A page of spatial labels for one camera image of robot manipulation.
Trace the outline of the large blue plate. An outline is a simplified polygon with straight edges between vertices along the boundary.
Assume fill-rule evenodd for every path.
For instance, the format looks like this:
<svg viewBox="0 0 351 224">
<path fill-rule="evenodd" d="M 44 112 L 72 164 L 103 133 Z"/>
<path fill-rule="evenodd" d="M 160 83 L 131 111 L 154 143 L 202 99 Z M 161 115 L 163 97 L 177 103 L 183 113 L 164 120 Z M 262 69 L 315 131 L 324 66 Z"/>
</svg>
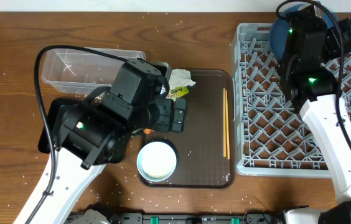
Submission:
<svg viewBox="0 0 351 224">
<path fill-rule="evenodd" d="M 301 9 L 307 6 L 311 5 L 308 3 L 300 3 L 294 6 L 287 7 L 281 15 L 285 16 L 290 12 L 300 11 Z M 269 33 L 269 43 L 277 60 L 281 60 L 283 57 L 286 46 L 286 39 L 289 34 L 289 28 L 289 23 L 279 18 L 277 18 L 271 26 L 271 30 Z"/>
</svg>

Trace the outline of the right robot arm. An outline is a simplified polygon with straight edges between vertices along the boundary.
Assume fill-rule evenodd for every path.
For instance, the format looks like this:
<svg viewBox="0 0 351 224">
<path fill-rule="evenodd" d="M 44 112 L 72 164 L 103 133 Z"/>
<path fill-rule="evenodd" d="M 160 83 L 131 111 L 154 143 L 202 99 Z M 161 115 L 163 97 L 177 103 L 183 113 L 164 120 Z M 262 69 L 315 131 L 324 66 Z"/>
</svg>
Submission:
<svg viewBox="0 0 351 224">
<path fill-rule="evenodd" d="M 351 223 L 351 121 L 342 98 L 342 78 L 322 67 L 351 49 L 351 20 L 338 21 L 321 3 L 277 17 L 289 24 L 278 67 L 282 91 L 311 130 L 332 178 L 337 206 L 284 211 L 284 223 Z"/>
</svg>

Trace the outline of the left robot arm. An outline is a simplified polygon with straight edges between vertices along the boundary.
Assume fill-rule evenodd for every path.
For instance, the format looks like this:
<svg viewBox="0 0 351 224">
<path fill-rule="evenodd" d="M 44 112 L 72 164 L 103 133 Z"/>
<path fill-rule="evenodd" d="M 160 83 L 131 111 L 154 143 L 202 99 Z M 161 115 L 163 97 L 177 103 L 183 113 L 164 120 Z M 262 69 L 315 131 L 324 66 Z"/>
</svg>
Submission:
<svg viewBox="0 0 351 224">
<path fill-rule="evenodd" d="M 112 86 L 60 105 L 47 137 L 54 153 L 15 222 L 63 223 L 105 165 L 123 160 L 133 133 L 181 133 L 187 102 L 167 98 L 170 75 L 166 63 L 129 58 Z"/>
</svg>

